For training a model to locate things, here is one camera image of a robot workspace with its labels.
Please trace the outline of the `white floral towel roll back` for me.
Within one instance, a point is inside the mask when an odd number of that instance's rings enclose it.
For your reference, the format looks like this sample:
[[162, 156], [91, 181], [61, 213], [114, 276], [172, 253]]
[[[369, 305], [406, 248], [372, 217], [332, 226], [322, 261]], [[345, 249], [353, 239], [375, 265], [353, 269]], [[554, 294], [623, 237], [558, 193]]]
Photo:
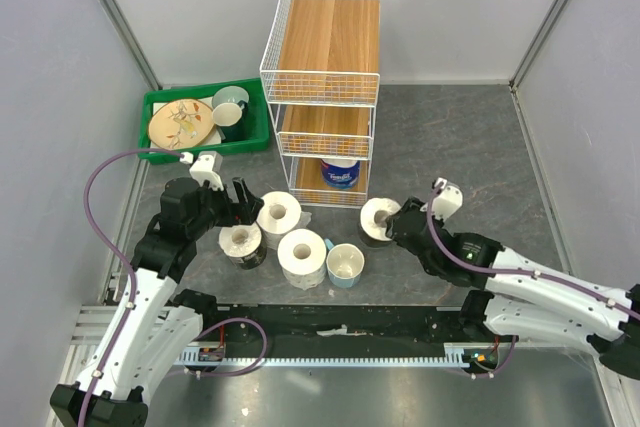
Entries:
[[300, 227], [303, 211], [298, 200], [288, 192], [271, 191], [262, 196], [257, 223], [266, 246], [276, 250], [280, 241], [290, 231]]

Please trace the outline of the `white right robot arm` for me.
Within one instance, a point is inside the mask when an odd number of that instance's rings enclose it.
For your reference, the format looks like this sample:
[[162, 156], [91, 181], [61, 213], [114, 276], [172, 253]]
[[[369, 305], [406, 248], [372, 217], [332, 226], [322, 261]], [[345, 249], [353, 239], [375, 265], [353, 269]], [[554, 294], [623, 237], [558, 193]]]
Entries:
[[385, 221], [386, 235], [424, 271], [469, 294], [458, 315], [467, 339], [516, 336], [564, 344], [608, 369], [639, 377], [639, 288], [586, 282], [476, 233], [450, 233], [432, 203], [415, 197]]

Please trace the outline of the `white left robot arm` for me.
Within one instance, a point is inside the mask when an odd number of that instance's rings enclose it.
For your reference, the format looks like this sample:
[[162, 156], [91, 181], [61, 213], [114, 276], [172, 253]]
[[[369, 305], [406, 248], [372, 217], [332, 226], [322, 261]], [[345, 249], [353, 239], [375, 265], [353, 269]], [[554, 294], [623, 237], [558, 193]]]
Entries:
[[197, 254], [197, 242], [215, 227], [249, 226], [264, 206], [236, 177], [237, 197], [218, 181], [182, 177], [169, 181], [160, 210], [125, 259], [128, 280], [109, 326], [85, 369], [70, 385], [59, 384], [50, 406], [64, 426], [142, 426], [152, 398], [193, 340], [208, 340], [219, 316], [204, 306], [170, 308], [153, 329]]

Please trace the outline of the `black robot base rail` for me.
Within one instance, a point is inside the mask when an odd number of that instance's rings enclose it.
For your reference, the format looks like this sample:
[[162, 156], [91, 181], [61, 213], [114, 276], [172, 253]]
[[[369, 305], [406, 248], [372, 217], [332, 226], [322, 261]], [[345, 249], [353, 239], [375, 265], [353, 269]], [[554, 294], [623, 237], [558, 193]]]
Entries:
[[203, 316], [206, 328], [240, 318], [224, 328], [226, 355], [253, 357], [266, 333], [268, 359], [381, 359], [436, 357], [446, 343], [507, 346], [509, 335], [482, 324], [464, 324], [458, 310], [430, 306], [222, 304], [208, 294], [185, 289], [172, 301]]

